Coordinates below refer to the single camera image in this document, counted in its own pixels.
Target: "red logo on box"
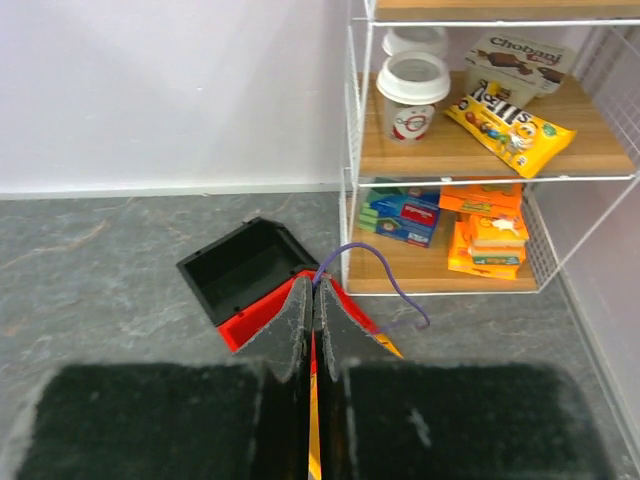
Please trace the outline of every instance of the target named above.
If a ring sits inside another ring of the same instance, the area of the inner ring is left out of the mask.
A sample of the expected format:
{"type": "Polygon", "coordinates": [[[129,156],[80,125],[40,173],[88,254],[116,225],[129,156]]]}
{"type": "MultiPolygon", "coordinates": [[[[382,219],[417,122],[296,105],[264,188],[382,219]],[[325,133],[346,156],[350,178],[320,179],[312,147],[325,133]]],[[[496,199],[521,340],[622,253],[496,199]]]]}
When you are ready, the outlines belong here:
{"type": "Polygon", "coordinates": [[[431,210],[408,204],[402,207],[400,216],[412,222],[419,223],[420,225],[426,225],[427,227],[432,227],[436,221],[435,213],[431,210]]]}

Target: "floor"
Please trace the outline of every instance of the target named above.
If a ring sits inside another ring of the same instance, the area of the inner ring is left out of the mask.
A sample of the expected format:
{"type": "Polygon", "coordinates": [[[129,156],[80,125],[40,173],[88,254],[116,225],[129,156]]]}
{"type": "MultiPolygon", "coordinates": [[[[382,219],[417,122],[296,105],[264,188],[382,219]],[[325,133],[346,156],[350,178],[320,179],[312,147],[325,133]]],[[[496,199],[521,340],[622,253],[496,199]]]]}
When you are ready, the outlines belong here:
{"type": "MultiPolygon", "coordinates": [[[[0,212],[0,442],[23,396],[52,365],[229,355],[175,263],[241,221],[284,222],[320,260],[338,244],[334,193],[16,201],[0,202],[0,212]]],[[[358,301],[379,325],[415,315],[396,298],[358,301]]],[[[559,283],[538,295],[420,303],[432,327],[391,333],[406,357],[542,360],[567,369],[618,478],[639,478],[559,283]]]]}

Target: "white baseboard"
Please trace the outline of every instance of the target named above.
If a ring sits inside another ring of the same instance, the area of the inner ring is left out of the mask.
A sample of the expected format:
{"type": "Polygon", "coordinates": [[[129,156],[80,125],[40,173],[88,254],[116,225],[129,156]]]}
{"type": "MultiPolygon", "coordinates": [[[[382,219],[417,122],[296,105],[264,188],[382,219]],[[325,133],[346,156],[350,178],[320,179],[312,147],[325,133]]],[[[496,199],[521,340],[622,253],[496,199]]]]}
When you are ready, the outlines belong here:
{"type": "Polygon", "coordinates": [[[303,193],[337,192],[338,183],[284,183],[284,184],[238,184],[198,186],[135,186],[122,188],[69,188],[65,190],[0,191],[0,200],[35,200],[55,198],[111,198],[111,197],[176,197],[181,195],[229,195],[254,193],[303,193]]]}

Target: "shelf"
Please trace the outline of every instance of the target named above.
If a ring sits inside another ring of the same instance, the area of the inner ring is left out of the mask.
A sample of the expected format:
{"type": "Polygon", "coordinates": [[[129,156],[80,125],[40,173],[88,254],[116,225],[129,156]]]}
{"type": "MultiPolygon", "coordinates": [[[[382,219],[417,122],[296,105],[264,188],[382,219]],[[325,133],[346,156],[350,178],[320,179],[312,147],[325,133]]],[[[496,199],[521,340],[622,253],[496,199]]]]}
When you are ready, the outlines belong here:
{"type": "MultiPolygon", "coordinates": [[[[463,92],[464,73],[452,73],[451,93],[440,110],[463,92]]],[[[499,158],[483,147],[462,126],[436,115],[424,142],[401,146],[382,130],[384,98],[372,80],[367,102],[360,175],[365,177],[513,176],[499,158]]],[[[629,176],[635,167],[600,113],[573,78],[553,95],[534,99],[527,110],[565,128],[578,130],[575,140],[553,158],[538,177],[629,176]]]]}
{"type": "Polygon", "coordinates": [[[557,20],[640,17],[640,0],[377,0],[381,21],[557,20]]]}
{"type": "MultiPolygon", "coordinates": [[[[455,222],[455,213],[442,211],[432,244],[416,247],[398,240],[366,232],[355,227],[354,242],[365,242],[382,252],[391,265],[400,287],[407,293],[428,292],[505,292],[538,289],[528,262],[518,271],[515,281],[484,278],[447,269],[447,254],[455,222]]],[[[351,294],[394,293],[384,267],[371,252],[352,250],[347,287],[351,294]]]]}

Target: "snack pouch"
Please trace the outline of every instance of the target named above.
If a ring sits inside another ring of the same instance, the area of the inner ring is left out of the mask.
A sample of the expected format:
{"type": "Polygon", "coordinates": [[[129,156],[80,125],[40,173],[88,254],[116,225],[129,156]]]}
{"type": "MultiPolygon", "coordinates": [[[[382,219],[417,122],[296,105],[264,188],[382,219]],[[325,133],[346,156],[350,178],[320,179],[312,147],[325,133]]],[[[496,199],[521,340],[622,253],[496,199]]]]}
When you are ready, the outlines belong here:
{"type": "Polygon", "coordinates": [[[489,82],[465,95],[445,114],[524,178],[533,178],[576,135],[500,100],[489,82]]]}

